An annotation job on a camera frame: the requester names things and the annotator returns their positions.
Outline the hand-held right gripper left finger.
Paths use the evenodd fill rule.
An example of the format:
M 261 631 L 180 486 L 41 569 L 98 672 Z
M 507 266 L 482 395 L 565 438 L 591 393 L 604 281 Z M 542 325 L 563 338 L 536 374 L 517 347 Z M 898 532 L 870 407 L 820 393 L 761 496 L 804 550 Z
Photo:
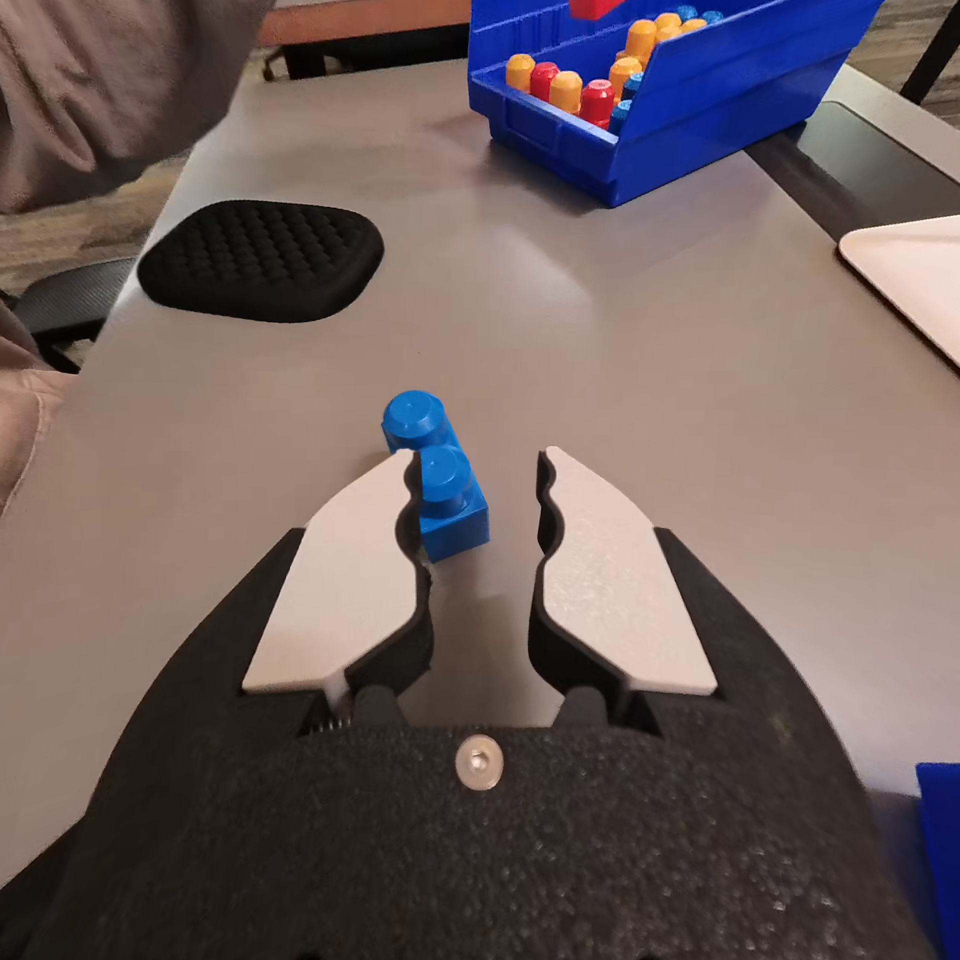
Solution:
M 366 687 L 400 695 L 429 670 L 431 577 L 422 469 L 402 449 L 332 496 L 304 528 L 242 690 L 315 691 L 344 714 Z

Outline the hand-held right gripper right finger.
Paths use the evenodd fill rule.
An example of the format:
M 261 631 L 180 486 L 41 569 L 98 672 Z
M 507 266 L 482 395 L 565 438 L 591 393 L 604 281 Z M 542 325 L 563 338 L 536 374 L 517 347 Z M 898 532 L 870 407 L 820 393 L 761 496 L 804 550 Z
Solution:
M 528 653 L 554 690 L 710 697 L 718 690 L 658 529 L 626 494 L 557 445 L 537 455 Z

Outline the blue two-stud mega block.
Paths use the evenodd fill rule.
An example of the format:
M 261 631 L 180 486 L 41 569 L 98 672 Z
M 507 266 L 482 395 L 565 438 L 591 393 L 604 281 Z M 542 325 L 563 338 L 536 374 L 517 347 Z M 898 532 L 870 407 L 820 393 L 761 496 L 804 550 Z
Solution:
M 418 454 L 419 529 L 429 560 L 438 563 L 485 545 L 490 539 L 487 500 L 438 396 L 402 391 L 387 404 L 381 429 L 391 454 Z

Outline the blue plastic bin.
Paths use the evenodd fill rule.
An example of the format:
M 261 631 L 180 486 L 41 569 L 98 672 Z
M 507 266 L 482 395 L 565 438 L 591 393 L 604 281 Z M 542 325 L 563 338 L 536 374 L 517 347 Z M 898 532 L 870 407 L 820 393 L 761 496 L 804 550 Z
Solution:
M 916 765 L 919 819 L 946 958 L 959 958 L 959 763 Z
M 722 18 L 653 52 L 616 134 L 510 88 L 510 56 L 606 79 L 632 23 L 678 2 L 621 2 L 596 20 L 569 2 L 472 2 L 469 106 L 493 141 L 615 208 L 807 120 L 882 3 L 692 5 Z

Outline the pile of colourful mega blocks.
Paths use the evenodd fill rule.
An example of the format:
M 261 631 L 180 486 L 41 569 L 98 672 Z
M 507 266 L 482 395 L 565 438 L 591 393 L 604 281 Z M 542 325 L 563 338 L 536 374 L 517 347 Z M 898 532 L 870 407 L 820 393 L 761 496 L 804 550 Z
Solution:
M 576 71 L 562 70 L 553 61 L 515 53 L 507 60 L 505 82 L 512 90 L 618 137 L 645 80 L 654 50 L 724 18 L 718 9 L 698 11 L 695 6 L 678 5 L 654 19 L 633 21 L 625 46 L 614 57 L 606 77 L 585 82 Z

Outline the person's left forearm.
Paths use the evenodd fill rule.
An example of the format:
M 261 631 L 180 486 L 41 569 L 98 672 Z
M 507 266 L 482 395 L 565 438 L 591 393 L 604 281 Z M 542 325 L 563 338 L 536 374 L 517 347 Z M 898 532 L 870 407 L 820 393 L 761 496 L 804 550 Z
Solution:
M 1 3 L 1 210 L 106 195 L 224 118 L 269 1 Z

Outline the black wrist rest pad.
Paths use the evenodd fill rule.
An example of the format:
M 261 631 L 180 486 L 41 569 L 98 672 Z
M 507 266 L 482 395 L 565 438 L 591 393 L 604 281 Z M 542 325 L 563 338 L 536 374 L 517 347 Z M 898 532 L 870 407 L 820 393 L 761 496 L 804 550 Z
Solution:
M 353 304 L 384 254 L 378 228 L 357 212 L 233 198 L 170 229 L 142 254 L 136 276 L 159 306 L 294 325 Z

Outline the white sign stand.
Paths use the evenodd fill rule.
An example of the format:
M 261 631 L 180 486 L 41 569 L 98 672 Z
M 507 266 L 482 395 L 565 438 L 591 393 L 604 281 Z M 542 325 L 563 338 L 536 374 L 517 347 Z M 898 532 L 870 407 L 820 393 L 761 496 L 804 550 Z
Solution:
M 959 366 L 959 216 L 864 227 L 838 242 L 859 277 Z

